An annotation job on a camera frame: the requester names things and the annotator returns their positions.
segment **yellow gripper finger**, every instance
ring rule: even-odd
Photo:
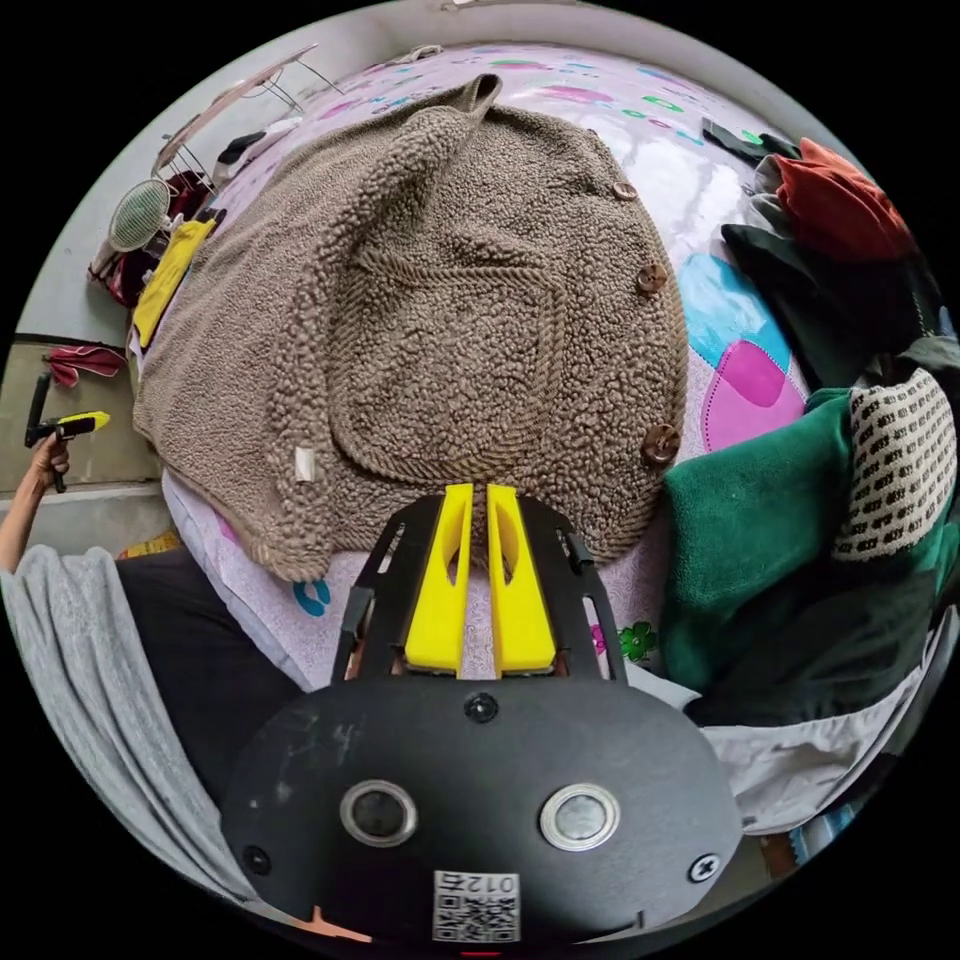
[[[404,644],[410,670],[460,676],[472,520],[473,484],[447,487]],[[451,576],[454,559],[456,568]]]
[[[549,673],[556,647],[516,490],[493,484],[487,487],[487,523],[497,677]]]

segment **red clothing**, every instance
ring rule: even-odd
[[[807,139],[800,155],[776,157],[783,176],[777,198],[798,243],[838,263],[897,260],[916,251],[890,199],[852,163]]]

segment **blue pattern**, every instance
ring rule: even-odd
[[[313,587],[316,598],[307,593],[307,587]],[[330,603],[330,588],[326,580],[317,580],[314,583],[295,583],[293,585],[293,595],[300,604],[300,608],[311,617],[322,617],[327,612],[327,605]]]
[[[680,268],[677,283],[690,346],[714,370],[728,347],[746,340],[787,372],[790,348],[756,288],[735,266],[695,253]]]

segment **person's hand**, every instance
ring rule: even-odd
[[[41,440],[33,448],[33,459],[30,462],[30,474],[44,490],[49,487],[56,475],[64,474],[70,467],[70,454],[67,445],[57,439],[55,433]]]

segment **fan grille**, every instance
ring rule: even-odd
[[[139,250],[164,224],[170,188],[162,180],[145,180],[128,190],[110,221],[110,246],[119,253]]]

